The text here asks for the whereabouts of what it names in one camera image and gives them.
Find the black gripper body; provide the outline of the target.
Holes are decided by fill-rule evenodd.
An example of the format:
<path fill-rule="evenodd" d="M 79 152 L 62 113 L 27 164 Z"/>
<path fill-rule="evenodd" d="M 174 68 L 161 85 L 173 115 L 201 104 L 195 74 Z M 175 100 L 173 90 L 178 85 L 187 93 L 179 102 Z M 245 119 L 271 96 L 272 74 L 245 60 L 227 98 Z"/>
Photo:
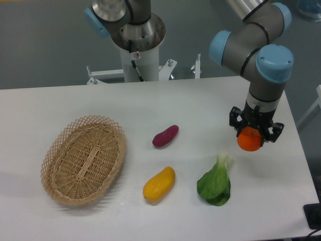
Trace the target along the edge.
<path fill-rule="evenodd" d="M 260 133 L 266 133 L 272 126 L 272 119 L 275 110 L 269 112 L 261 112 L 259 106 L 250 107 L 245 102 L 244 109 L 241 113 L 242 123 L 241 127 L 251 127 L 258 130 Z"/>

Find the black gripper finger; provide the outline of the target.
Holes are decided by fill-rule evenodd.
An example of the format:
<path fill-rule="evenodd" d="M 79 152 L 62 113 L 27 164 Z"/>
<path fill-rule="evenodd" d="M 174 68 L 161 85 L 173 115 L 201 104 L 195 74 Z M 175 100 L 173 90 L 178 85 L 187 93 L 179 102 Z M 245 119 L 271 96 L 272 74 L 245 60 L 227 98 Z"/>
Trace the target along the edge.
<path fill-rule="evenodd" d="M 262 136 L 261 146 L 263 146 L 264 143 L 268 142 L 275 143 L 279 136 L 282 134 L 283 130 L 283 123 L 271 122 L 267 126 L 263 126 L 260 130 Z"/>
<path fill-rule="evenodd" d="M 232 107 L 229 113 L 229 126 L 233 127 L 237 132 L 241 132 L 242 130 L 242 117 L 243 111 L 238 107 Z"/>

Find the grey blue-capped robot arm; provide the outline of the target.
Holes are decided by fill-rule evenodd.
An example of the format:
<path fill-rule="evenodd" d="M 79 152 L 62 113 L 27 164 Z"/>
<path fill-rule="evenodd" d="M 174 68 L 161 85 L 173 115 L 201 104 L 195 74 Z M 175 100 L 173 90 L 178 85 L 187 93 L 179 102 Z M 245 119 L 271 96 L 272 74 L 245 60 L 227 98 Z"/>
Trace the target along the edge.
<path fill-rule="evenodd" d="M 245 27 L 237 34 L 217 33 L 209 56 L 250 83 L 245 106 L 231 109 L 229 125 L 237 132 L 240 148 L 256 151 L 275 142 L 284 128 L 273 116 L 291 76 L 293 54 L 273 41 L 288 29 L 291 13 L 287 6 L 269 1 L 229 1 L 229 5 Z M 126 82 L 169 79 L 169 65 L 159 65 L 166 28 L 151 12 L 150 1 L 93 1 L 84 15 L 97 35 L 111 38 L 119 49 Z"/>

